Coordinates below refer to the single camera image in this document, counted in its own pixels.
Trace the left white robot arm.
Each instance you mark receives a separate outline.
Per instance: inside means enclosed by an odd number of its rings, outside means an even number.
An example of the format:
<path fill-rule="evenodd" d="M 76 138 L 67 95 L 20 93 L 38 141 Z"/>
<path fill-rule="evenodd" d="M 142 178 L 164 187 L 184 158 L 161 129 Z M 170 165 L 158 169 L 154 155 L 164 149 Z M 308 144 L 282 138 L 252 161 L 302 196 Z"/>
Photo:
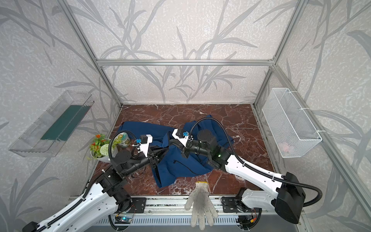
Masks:
<path fill-rule="evenodd" d="M 110 167 L 91 181 L 85 192 L 59 212 L 37 223 L 30 222 L 24 232 L 83 232 L 97 221 L 129 210 L 132 200 L 124 190 L 126 178 L 150 165 L 156 168 L 168 147 L 152 145 L 149 134 L 135 138 L 132 150 L 110 155 Z"/>

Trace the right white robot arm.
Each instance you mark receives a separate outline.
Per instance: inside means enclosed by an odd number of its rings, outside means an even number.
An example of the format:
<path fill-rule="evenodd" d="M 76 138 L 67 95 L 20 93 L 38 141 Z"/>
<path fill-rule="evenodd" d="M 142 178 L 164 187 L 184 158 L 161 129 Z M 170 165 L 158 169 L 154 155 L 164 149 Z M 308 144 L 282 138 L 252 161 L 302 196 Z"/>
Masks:
<path fill-rule="evenodd" d="M 263 169 L 241 158 L 227 139 L 229 148 L 221 146 L 207 129 L 193 136 L 190 130 L 174 129 L 173 142 L 179 145 L 182 155 L 202 155 L 214 169 L 241 177 L 262 189 L 262 193 L 246 189 L 237 199 L 248 208 L 273 209 L 284 220 L 298 224 L 303 208 L 319 202 L 323 196 L 318 187 L 300 183 L 287 172 L 282 175 Z"/>

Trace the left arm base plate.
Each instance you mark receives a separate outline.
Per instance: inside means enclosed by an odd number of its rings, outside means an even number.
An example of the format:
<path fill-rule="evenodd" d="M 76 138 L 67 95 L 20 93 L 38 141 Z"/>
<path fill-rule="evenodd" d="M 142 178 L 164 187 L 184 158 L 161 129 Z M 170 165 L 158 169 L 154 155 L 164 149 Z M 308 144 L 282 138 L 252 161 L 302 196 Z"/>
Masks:
<path fill-rule="evenodd" d="M 147 198 L 133 197 L 128 203 L 127 208 L 122 211 L 125 214 L 143 214 L 146 208 Z"/>

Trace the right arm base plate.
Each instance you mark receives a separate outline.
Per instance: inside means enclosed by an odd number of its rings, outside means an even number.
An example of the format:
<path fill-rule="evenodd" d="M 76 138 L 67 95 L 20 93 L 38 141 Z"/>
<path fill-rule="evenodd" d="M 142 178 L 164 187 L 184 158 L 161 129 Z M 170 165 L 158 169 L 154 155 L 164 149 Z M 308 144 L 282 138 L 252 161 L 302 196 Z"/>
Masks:
<path fill-rule="evenodd" d="M 221 198 L 221 203 L 224 213 L 245 213 L 249 211 L 248 207 L 246 207 L 241 200 L 234 197 L 223 196 Z"/>

